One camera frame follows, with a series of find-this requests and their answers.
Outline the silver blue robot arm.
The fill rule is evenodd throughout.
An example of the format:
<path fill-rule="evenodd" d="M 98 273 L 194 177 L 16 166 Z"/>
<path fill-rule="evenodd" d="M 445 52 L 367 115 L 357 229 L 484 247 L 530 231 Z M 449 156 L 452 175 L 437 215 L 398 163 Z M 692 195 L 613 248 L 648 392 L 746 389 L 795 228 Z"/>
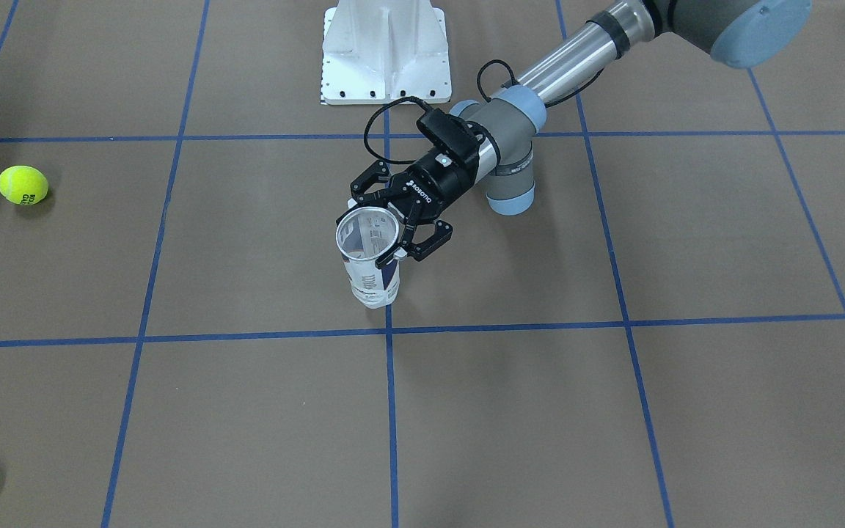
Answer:
<path fill-rule="evenodd" d="M 661 34 L 677 34 L 731 69 L 750 69 L 784 49 L 807 23 L 809 1 L 615 1 L 523 73 L 479 100 L 450 99 L 448 37 L 428 1 L 342 1 L 326 11 L 322 103 L 416 105 L 431 148 L 419 159 L 379 153 L 349 185 L 336 221 L 346 261 L 375 268 L 424 260 L 449 240 L 444 210 L 483 185 L 495 213 L 533 203 L 533 138 L 550 108 L 576 97 L 613 62 Z"/>

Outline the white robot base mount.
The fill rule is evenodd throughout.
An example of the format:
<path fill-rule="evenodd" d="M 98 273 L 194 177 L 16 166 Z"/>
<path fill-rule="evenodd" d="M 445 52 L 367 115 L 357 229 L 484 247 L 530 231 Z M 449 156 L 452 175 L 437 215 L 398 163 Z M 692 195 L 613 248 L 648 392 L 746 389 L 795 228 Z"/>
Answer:
<path fill-rule="evenodd" d="M 323 21 L 322 104 L 452 99 L 446 15 L 431 2 L 339 1 Z"/>

